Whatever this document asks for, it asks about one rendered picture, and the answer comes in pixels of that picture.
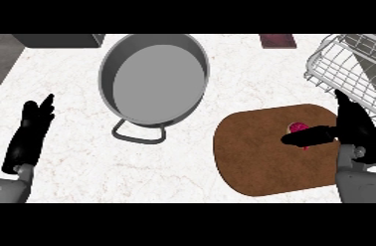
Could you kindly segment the brown wooden cutting board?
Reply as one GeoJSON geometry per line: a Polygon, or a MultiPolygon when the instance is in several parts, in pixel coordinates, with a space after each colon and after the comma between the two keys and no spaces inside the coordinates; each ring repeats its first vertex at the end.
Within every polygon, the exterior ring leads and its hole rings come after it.
{"type": "Polygon", "coordinates": [[[335,125],[337,114],[306,104],[229,115],[213,138],[220,176],[231,188],[265,196],[335,183],[338,144],[301,148],[281,141],[293,123],[335,125]]]}

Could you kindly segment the grey metal pot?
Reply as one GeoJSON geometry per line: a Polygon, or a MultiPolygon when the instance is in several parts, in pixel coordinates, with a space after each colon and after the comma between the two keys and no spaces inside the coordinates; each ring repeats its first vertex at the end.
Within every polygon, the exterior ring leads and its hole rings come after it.
{"type": "Polygon", "coordinates": [[[110,50],[99,72],[104,102],[124,123],[164,130],[204,97],[210,63],[189,34],[132,34],[110,50]]]}

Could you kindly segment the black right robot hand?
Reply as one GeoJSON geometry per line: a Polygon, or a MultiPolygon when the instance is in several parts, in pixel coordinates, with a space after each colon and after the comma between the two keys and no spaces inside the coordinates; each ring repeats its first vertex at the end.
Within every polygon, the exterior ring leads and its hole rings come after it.
{"type": "Polygon", "coordinates": [[[338,139],[343,144],[366,148],[366,154],[359,159],[365,164],[376,163],[376,125],[362,108],[350,101],[349,96],[335,91],[338,100],[337,126],[319,125],[287,134],[281,141],[298,147],[329,143],[338,139]]]}

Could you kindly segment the dark red box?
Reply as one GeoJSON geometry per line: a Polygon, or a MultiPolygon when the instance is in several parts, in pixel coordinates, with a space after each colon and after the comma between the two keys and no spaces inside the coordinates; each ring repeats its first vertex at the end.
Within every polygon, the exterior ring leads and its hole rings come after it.
{"type": "Polygon", "coordinates": [[[295,49],[297,43],[291,34],[260,34],[265,49],[295,49]]]}

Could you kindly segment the dark grey appliance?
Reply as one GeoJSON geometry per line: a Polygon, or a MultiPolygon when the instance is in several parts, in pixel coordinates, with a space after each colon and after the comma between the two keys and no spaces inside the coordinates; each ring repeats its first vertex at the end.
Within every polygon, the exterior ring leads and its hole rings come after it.
{"type": "Polygon", "coordinates": [[[15,34],[29,48],[101,48],[105,34],[15,34]]]}

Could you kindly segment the pink cupcake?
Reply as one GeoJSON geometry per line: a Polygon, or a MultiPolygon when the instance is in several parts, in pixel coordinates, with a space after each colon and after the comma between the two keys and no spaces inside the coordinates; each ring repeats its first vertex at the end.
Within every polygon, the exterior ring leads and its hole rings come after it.
{"type": "Polygon", "coordinates": [[[309,129],[309,125],[306,123],[293,123],[288,126],[287,132],[294,133],[294,132],[303,131],[306,129],[309,129]]]}

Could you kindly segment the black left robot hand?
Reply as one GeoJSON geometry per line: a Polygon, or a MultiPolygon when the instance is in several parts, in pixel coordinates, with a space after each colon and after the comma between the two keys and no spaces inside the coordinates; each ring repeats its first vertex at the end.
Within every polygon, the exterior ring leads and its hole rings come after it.
{"type": "Polygon", "coordinates": [[[55,119],[54,100],[55,95],[51,94],[42,105],[37,105],[34,101],[24,104],[21,124],[8,146],[2,165],[2,171],[8,174],[18,173],[17,166],[36,165],[39,162],[45,137],[55,119]]]}

